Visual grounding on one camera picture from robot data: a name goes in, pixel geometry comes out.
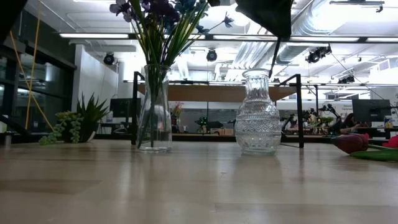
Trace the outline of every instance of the ceiling duct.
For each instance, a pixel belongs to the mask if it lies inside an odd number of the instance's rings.
[[[314,0],[294,22],[292,35],[330,35],[345,24],[352,13],[345,12],[344,9],[344,6],[331,5],[330,0]],[[271,52],[274,52],[275,47],[276,44],[273,44],[255,67],[267,67],[273,56]],[[307,49],[308,46],[287,45],[283,43],[280,46],[276,62],[287,65]]]

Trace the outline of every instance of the textured glass vase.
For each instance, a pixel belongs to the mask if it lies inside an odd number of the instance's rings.
[[[137,129],[138,150],[146,153],[169,152],[172,123],[168,91],[171,69],[163,65],[145,66],[145,98]]]
[[[243,154],[272,156],[280,144],[279,111],[269,98],[268,74],[265,69],[243,73],[246,97],[238,109],[235,124],[236,141]]]

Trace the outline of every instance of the green stem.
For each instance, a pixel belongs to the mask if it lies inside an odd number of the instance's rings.
[[[368,145],[368,148],[370,149],[377,149],[377,150],[386,150],[386,149],[391,149],[389,147],[384,147],[384,146],[377,146],[377,145]]]

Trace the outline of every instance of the track light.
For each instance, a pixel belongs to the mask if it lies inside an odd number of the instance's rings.
[[[210,49],[207,53],[207,61],[208,62],[215,62],[217,60],[217,53],[215,49]]]
[[[104,63],[105,65],[114,65],[116,63],[116,60],[114,59],[114,54],[112,52],[106,53]]]
[[[347,83],[354,83],[354,82],[355,82],[355,77],[353,75],[350,75],[346,78],[338,80],[337,84],[347,84]]]
[[[310,51],[310,54],[305,59],[308,63],[317,63],[322,58],[326,57],[326,55],[331,53],[330,45],[327,47],[317,47],[315,50]]]

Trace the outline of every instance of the window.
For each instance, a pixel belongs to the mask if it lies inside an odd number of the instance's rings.
[[[68,95],[71,93],[73,85],[72,75],[58,68],[51,63],[42,60],[35,60],[35,70],[32,79],[32,88],[38,91],[44,91],[55,95]],[[21,55],[22,66],[28,82],[32,74],[33,56]],[[19,83],[25,85],[24,76],[19,74]]]
[[[39,103],[40,108],[46,115],[48,121],[52,126],[54,126],[57,123],[57,117],[55,114],[64,111],[63,100],[36,92],[32,92],[32,95],[35,96],[35,99]],[[14,121],[19,123],[22,127],[25,127],[28,100],[29,91],[18,88]],[[51,132],[50,126],[45,122],[43,115],[39,111],[33,99],[30,101],[28,126],[28,130],[32,133]]]
[[[0,57],[0,78],[6,78],[7,59]]]
[[[2,111],[2,99],[4,97],[4,85],[0,85],[0,112]]]

